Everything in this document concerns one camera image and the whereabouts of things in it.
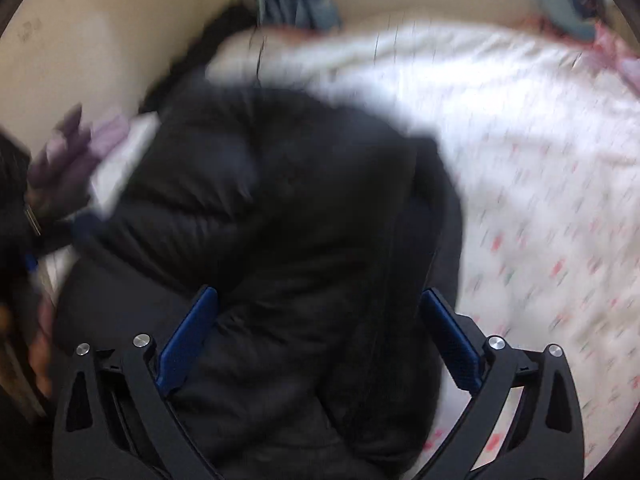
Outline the person left hand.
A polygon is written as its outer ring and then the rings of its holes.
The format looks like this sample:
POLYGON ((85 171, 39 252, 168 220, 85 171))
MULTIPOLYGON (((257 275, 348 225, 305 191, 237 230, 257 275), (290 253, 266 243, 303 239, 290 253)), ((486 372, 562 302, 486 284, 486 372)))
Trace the person left hand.
POLYGON ((27 382, 45 398, 52 396, 52 323, 54 305, 49 297, 43 297, 32 319, 35 326, 23 330, 18 317, 5 305, 1 305, 1 335, 9 339, 17 352, 18 370, 27 373, 27 382))

